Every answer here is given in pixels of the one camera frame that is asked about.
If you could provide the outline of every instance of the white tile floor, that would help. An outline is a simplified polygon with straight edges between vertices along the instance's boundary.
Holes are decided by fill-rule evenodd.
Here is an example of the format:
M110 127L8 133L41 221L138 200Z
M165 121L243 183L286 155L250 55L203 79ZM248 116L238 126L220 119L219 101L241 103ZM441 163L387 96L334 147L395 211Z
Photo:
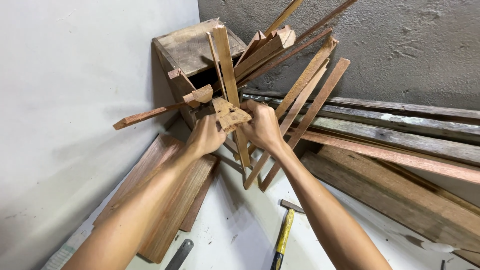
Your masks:
M169 132L184 141L189 134L181 119ZM136 256L127 269L163 270L186 238L193 240L195 246L180 269L270 269L281 222L287 212L279 206L279 201L286 199L295 204L299 202L282 171L265 193L258 189L256 182L245 191L240 166L231 152L222 146L216 154L222 157L220 174L210 186L192 231L178 232L177 240L172 242L161 264L149 264ZM258 159L261 152L258 150L254 155ZM270 160L261 173L262 177L272 165L273 160ZM444 259L447 261L447 270L480 270L456 255L426 251L413 245L405 235L426 239L336 189L325 186L360 223L393 269L439 270ZM115 191L105 198L78 232L91 230L93 220ZM282 269L335 269L304 215L295 214Z

